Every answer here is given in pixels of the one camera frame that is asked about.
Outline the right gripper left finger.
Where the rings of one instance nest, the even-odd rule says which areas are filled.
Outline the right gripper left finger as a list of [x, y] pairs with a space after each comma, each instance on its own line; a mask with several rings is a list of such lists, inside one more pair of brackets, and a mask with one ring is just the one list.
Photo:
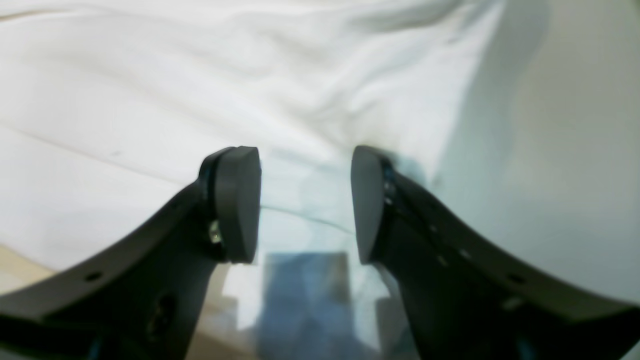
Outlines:
[[153, 216], [66, 271], [1, 296], [3, 360], [183, 360], [219, 264], [251, 264], [261, 162], [206, 157]]

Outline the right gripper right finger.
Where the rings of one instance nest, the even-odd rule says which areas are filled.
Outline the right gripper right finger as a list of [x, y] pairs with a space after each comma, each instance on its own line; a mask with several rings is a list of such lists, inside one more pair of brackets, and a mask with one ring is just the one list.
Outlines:
[[350, 187], [359, 260], [397, 283], [423, 360], [621, 360], [639, 343], [639, 306], [559, 280], [486, 240], [357, 146]]

